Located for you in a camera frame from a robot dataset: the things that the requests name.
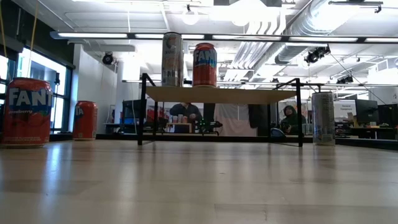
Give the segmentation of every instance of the window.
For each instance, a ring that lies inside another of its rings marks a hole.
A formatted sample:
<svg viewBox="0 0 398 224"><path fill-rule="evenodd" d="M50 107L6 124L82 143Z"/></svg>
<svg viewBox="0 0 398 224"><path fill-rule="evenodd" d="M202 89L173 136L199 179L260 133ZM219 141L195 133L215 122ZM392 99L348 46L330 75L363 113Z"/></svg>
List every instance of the window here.
<svg viewBox="0 0 398 224"><path fill-rule="evenodd" d="M9 60L6 57L0 55L0 94L6 93L5 80L8 79L10 72L13 71L13 66L15 65L13 60ZM0 99L0 105L4 104L4 98Z"/></svg>
<svg viewBox="0 0 398 224"><path fill-rule="evenodd" d="M59 73L59 85L55 84L57 73ZM51 89L53 91L51 130L67 130L69 117L68 108L70 105L69 88L71 71L65 66L54 62L53 60L50 60L36 52L31 52L29 49L24 49L23 52L19 54L17 77L35 78L39 80L45 80L50 83Z"/></svg>

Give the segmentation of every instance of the wooden floor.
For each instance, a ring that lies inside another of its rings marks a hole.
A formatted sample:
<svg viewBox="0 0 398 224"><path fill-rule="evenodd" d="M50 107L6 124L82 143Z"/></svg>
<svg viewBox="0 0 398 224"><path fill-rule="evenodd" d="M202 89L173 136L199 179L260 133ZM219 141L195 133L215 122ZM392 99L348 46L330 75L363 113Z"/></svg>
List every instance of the wooden floor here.
<svg viewBox="0 0 398 224"><path fill-rule="evenodd" d="M53 142L0 151L0 223L397 223L398 153Z"/></svg>

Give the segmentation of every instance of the person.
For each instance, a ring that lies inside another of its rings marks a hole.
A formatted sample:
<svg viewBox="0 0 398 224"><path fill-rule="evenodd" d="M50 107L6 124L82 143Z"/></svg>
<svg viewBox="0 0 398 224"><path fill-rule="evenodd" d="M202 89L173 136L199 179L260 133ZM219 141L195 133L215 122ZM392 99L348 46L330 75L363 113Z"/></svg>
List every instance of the person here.
<svg viewBox="0 0 398 224"><path fill-rule="evenodd" d="M287 105L284 108L284 114L286 116L285 119L282 120L282 123L287 123L288 125L283 128L283 132L285 134L298 134L299 127L297 126L297 112L293 106ZM307 120L303 115L301 115L302 124L306 124Z"/></svg>
<svg viewBox="0 0 398 224"><path fill-rule="evenodd" d="M170 109L170 115L178 116L182 114L188 118L188 123L192 123L192 132L195 130L195 121L201 120L201 114L197 106L191 103L178 103ZM182 125L176 125L175 133L188 133L189 129Z"/></svg>

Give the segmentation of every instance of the silver can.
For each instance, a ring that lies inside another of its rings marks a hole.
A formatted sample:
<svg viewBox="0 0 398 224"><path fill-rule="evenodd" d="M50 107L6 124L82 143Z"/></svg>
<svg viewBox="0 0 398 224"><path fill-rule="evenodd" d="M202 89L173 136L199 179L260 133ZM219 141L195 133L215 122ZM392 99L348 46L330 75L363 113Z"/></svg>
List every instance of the silver can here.
<svg viewBox="0 0 398 224"><path fill-rule="evenodd" d="M162 86L183 86L182 37L176 32L163 36Z"/></svg>
<svg viewBox="0 0 398 224"><path fill-rule="evenodd" d="M312 95L313 143L335 145L335 107L332 92Z"/></svg>

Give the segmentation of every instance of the fanta logo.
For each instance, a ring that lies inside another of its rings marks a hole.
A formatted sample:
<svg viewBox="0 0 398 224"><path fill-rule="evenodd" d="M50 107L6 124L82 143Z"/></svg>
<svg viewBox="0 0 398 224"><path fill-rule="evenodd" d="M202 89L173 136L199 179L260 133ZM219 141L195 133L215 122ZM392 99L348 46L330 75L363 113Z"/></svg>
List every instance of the fanta logo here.
<svg viewBox="0 0 398 224"><path fill-rule="evenodd" d="M84 115L83 108L77 106L75 109L75 118L79 119Z"/></svg>
<svg viewBox="0 0 398 224"><path fill-rule="evenodd" d="M214 49L210 50L196 50L193 53L193 66L210 65L216 67L217 53Z"/></svg>
<svg viewBox="0 0 398 224"><path fill-rule="evenodd" d="M43 111L50 113L52 104L52 92L41 89L39 91L9 89L9 108L11 111L31 110L33 113Z"/></svg>

